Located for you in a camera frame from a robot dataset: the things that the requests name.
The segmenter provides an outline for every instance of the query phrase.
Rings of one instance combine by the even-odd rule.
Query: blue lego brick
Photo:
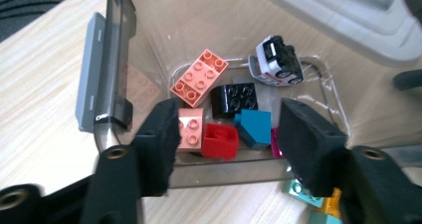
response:
[[[331,215],[313,211],[309,224],[342,224],[341,220]]]
[[[271,145],[271,113],[242,110],[240,121],[236,115],[234,123],[239,136],[252,149],[264,149]]]
[[[283,192],[315,207],[322,207],[323,198],[313,197],[296,179],[286,181]]]

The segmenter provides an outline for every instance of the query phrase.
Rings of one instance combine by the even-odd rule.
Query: white toy car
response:
[[[286,46],[281,36],[269,36],[249,56],[249,71],[258,81],[274,86],[290,86],[304,80],[301,61],[295,48]]]

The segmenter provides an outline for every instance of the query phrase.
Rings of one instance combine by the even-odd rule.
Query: pink lego brick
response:
[[[159,88],[144,73],[127,66],[126,98],[133,104],[132,130],[140,128],[159,95]]]
[[[205,126],[202,155],[233,160],[239,149],[239,135],[231,124],[207,123]]]
[[[277,145],[277,133],[279,129],[277,127],[271,128],[271,150],[273,151],[274,158],[283,158],[285,157],[282,151],[279,149]]]
[[[207,49],[174,84],[171,91],[191,107],[197,108],[208,97],[228,66],[229,63]]]
[[[200,152],[202,146],[203,109],[179,109],[180,152]]]
[[[146,75],[133,66],[127,66],[126,97],[135,108],[149,111],[158,95],[158,87]]]

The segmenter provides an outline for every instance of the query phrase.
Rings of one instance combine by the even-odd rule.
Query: transparent plastic bin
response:
[[[120,115],[118,105],[122,98],[133,104],[133,116],[129,131],[112,121],[96,122],[98,147],[130,143],[154,105],[174,97],[171,86],[205,49],[229,62],[228,70],[216,86],[251,79],[247,58],[254,54],[257,44],[269,35],[284,36],[278,22],[283,17],[266,13],[276,9],[279,8],[268,0],[108,0],[105,43],[108,37],[110,44],[105,45],[103,61],[108,57],[110,63],[117,65],[109,73],[104,74],[102,70],[102,77],[115,76],[111,76],[112,84],[100,80],[99,97],[104,93],[108,96],[103,97],[109,99],[108,103],[97,104],[96,117]],[[275,126],[281,98],[298,100],[348,136],[353,135],[329,64],[317,56],[300,56],[300,59],[305,80],[291,87],[262,88],[264,92],[258,94],[260,110],[272,112]],[[212,118],[209,98],[200,107],[204,108],[206,121],[230,122]],[[252,150],[244,143],[233,161],[177,153],[174,167],[170,181],[173,188],[294,177],[288,162],[273,158],[270,147]]]

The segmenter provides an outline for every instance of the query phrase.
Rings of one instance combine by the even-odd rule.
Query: table surface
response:
[[[80,132],[75,106],[87,25],[106,0],[66,0],[0,44],[0,189],[40,184],[45,194],[91,174],[94,137]],[[297,50],[323,57],[331,68],[352,136],[349,146],[383,138],[417,140],[422,96],[394,90],[391,79],[421,69],[380,65],[293,15],[289,38]],[[171,189],[144,198],[146,223],[307,223],[311,208],[281,193],[283,182]]]

